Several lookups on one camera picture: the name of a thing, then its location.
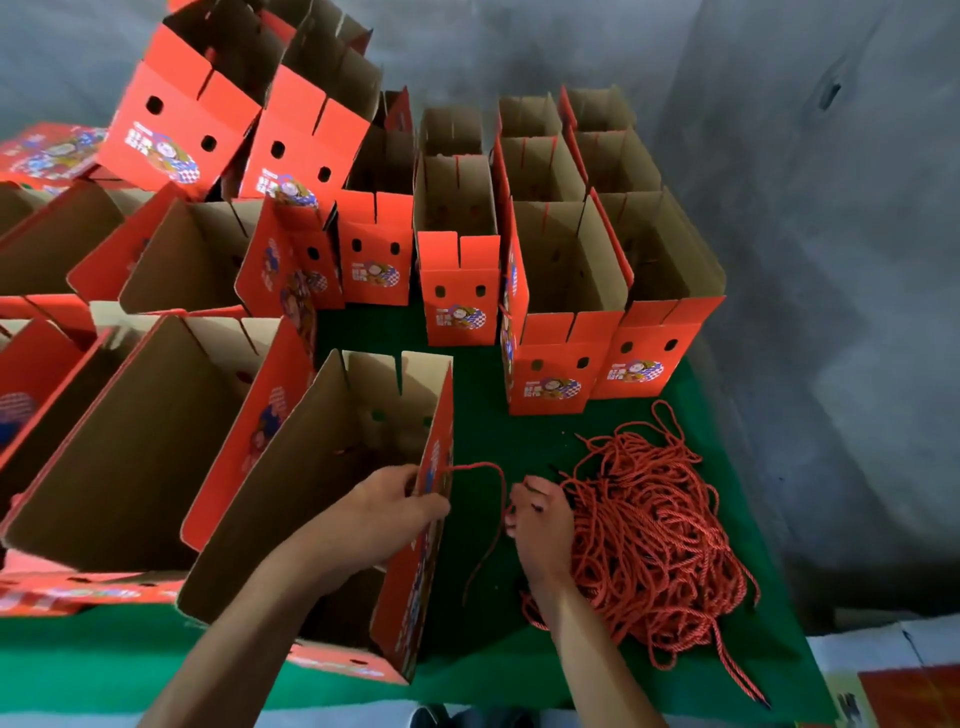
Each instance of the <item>green surface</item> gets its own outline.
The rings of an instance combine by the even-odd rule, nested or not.
[[[318,354],[332,347],[398,354],[425,351],[422,308],[357,306],[322,312]],[[583,455],[573,436],[606,434],[649,419],[649,400],[591,402],[580,416],[507,415],[499,350],[445,350],[455,356],[455,462],[490,460],[508,479],[551,476]],[[835,712],[791,612],[736,477],[720,447],[707,404],[686,361],[664,397],[676,409],[705,479],[720,492],[720,518],[737,555],[763,590],[759,606],[721,622],[733,657],[766,693],[773,710],[751,701],[721,667],[713,648],[686,653],[669,672],[651,667],[632,640],[623,653],[654,704],[673,715],[730,720],[830,722]],[[550,638],[519,612],[522,583],[513,543],[504,538],[461,606],[464,583],[490,543],[500,488],[489,469],[456,473],[417,676],[410,688],[384,686],[292,665],[283,668],[268,708],[303,708],[388,698],[479,706],[571,707]],[[65,619],[0,619],[0,709],[129,712],[145,709],[200,632],[172,607],[99,607]]]

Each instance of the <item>person's right hand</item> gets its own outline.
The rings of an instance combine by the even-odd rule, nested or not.
[[[507,535],[516,539],[516,552],[531,586],[570,577],[573,511],[563,489],[536,475],[515,483],[510,493],[515,507],[505,519]]]

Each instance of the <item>oval hole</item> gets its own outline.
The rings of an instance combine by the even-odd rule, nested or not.
[[[147,111],[149,111],[154,116],[159,116],[163,111],[163,101],[159,96],[151,96],[147,99]]]

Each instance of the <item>concrete floor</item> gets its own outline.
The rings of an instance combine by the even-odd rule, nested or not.
[[[955,3],[341,4],[420,106],[621,85],[728,272],[691,356],[804,622],[960,608]],[[0,137],[107,123],[162,13],[5,8]]]

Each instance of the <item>person's left arm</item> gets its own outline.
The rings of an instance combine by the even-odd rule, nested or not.
[[[274,549],[187,655],[141,728],[254,725],[317,600],[449,512],[438,494],[404,496],[416,473],[415,465],[376,471]]]

